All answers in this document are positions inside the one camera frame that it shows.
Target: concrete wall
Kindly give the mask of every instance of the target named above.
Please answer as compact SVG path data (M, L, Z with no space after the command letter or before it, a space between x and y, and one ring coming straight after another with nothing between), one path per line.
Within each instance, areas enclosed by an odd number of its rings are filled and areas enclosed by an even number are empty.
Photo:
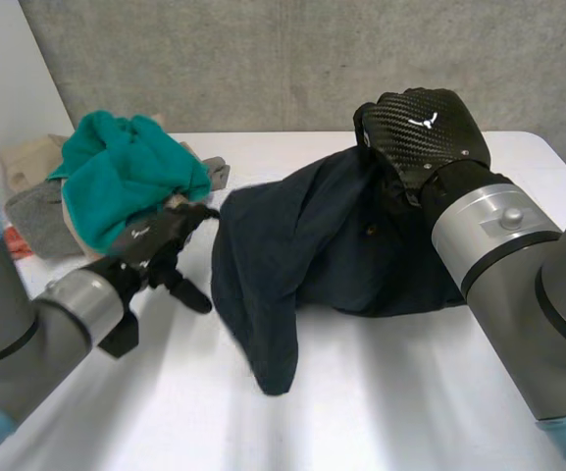
M566 160L566 0L22 0L76 123L349 130L386 90L450 87L484 130Z

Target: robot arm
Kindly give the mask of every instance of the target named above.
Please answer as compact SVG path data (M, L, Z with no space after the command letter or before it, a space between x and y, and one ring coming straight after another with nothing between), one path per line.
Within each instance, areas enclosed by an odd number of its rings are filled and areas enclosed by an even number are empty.
M138 344L129 310L146 286L164 285L199 312L211 304L176 270L187 238L217 211L182 205L130 226L115 253L52 282L30 301L0 229L0 444L95 346L121 357Z
M403 204L425 212L437 253L566 458L566 232L489 170L483 137L453 92L387 93L355 124L372 157L398 173Z

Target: gray cloth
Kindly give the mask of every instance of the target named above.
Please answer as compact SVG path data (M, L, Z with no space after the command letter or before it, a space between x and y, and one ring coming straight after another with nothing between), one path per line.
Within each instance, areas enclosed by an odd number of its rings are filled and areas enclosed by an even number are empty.
M82 255L63 220L59 180L43 182L16 194L5 208L12 225L40 258Z
M208 167L208 178L213 184L212 190L224 189L228 184L228 178L231 174L231 166L226 165L226 161L222 157L213 157L202 161Z

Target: table surface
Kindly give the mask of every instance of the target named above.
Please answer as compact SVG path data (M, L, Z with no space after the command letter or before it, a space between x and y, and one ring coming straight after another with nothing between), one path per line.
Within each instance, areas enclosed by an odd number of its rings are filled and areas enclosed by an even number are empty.
M279 180L352 132L173 134L232 166L229 187ZM566 165L539 137L487 132L492 169L566 227ZM219 206L229 190L216 192ZM210 290L216 223L180 268ZM81 258L18 264L31 295ZM266 397L216 313L162 291L132 304L141 345L93 351L0 447L0 471L564 470L467 307L368 320L298 312L291 392Z

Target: teal towel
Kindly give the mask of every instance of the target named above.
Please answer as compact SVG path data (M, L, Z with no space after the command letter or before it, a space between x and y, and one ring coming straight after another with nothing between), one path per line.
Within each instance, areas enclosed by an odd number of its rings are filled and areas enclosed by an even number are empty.
M107 253L129 218L158 211L179 191L189 200L211 190L206 166L144 116L131 121L96 111L63 145L63 198L81 239Z

